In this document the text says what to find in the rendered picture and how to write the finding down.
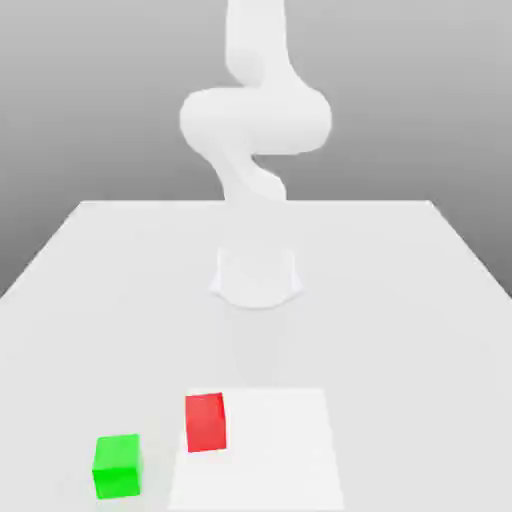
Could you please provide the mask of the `small red cube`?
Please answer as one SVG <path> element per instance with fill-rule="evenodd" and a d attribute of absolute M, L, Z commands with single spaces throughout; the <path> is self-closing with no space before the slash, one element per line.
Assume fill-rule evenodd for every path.
<path fill-rule="evenodd" d="M 185 427 L 189 453 L 226 449 L 227 426 L 223 394 L 187 395 Z"/>

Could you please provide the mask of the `small green cube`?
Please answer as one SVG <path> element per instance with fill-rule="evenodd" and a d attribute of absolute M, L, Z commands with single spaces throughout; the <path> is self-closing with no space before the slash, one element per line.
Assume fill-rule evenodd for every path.
<path fill-rule="evenodd" d="M 96 440 L 92 477 L 99 500 L 140 495 L 142 472 L 139 434 L 102 436 Z"/>

